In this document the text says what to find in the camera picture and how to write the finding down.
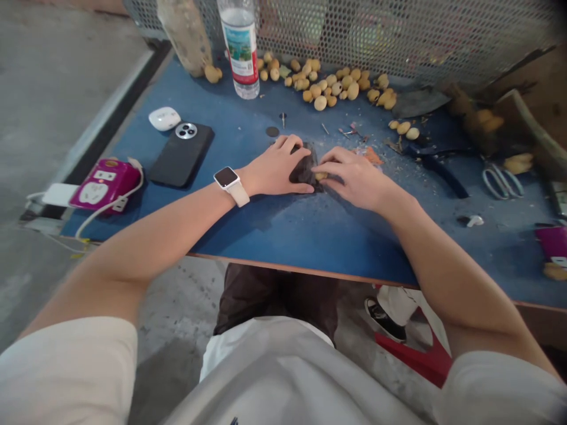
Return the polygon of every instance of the watch face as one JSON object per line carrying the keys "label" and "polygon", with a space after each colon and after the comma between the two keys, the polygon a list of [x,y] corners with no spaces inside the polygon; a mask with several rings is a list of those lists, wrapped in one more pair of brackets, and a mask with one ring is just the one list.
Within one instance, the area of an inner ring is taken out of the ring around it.
{"label": "watch face", "polygon": [[214,177],[222,187],[227,187],[233,181],[238,179],[238,176],[234,171],[232,171],[231,167],[224,167],[221,171],[216,173]]}

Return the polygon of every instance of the finger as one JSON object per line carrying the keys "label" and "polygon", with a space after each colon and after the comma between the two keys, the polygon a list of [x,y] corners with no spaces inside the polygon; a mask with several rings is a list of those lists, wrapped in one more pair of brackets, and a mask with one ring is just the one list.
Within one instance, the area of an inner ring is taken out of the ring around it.
{"label": "finger", "polygon": [[313,193],[315,188],[307,183],[296,183],[289,187],[289,193]]}
{"label": "finger", "polygon": [[338,162],[326,162],[316,167],[311,168],[312,172],[326,172],[329,174],[334,174],[340,176],[344,180],[344,164]]}
{"label": "finger", "polygon": [[329,152],[323,155],[323,157],[321,158],[321,164],[330,161],[342,162],[343,164],[346,164],[352,162],[353,159],[356,159],[356,154],[347,151],[341,146],[335,146]]}
{"label": "finger", "polygon": [[300,148],[303,148],[303,140],[301,140],[296,135],[291,135],[283,144],[282,149],[284,149],[288,153],[291,153],[291,150],[294,148],[295,145],[298,145]]}
{"label": "finger", "polygon": [[309,156],[310,154],[311,151],[309,149],[299,148],[297,151],[291,154],[291,157],[294,159],[294,161],[299,162],[302,158]]}
{"label": "finger", "polygon": [[322,185],[325,185],[327,187],[330,187],[336,193],[341,195],[341,198],[344,198],[345,193],[346,193],[345,192],[346,187],[344,185],[340,184],[338,181],[336,181],[334,179],[323,179],[319,183],[321,183]]}
{"label": "finger", "polygon": [[287,139],[288,139],[288,137],[287,137],[287,136],[284,136],[284,135],[278,137],[278,138],[276,139],[276,142],[272,145],[272,147],[273,147],[274,149],[279,149],[279,148],[281,148],[281,147],[284,145],[284,143],[285,143],[285,141],[286,141]]}

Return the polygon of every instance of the smartwatch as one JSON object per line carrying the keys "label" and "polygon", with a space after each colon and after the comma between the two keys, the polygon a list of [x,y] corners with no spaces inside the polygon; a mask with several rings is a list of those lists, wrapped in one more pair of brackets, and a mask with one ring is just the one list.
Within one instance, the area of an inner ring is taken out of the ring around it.
{"label": "smartwatch", "polygon": [[250,202],[250,197],[240,183],[240,177],[231,167],[224,167],[221,171],[215,173],[214,179],[223,191],[228,192],[234,198],[239,207],[244,207]]}

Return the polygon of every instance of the white sleeve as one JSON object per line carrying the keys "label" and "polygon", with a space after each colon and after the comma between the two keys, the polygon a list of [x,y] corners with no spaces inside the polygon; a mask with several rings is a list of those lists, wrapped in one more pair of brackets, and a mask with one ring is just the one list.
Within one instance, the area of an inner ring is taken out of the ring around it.
{"label": "white sleeve", "polygon": [[0,355],[0,424],[125,424],[137,344],[134,326],[111,317],[22,338]]}
{"label": "white sleeve", "polygon": [[496,352],[460,356],[451,367],[434,415],[445,424],[565,423],[567,387],[524,360]]}

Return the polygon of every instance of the white earbud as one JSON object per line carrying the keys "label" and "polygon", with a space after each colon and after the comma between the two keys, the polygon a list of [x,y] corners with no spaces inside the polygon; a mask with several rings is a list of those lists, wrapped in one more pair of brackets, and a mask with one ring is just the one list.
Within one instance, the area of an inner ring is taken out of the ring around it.
{"label": "white earbud", "polygon": [[181,117],[172,107],[156,109],[148,115],[149,122],[158,131],[167,131],[181,122]]}

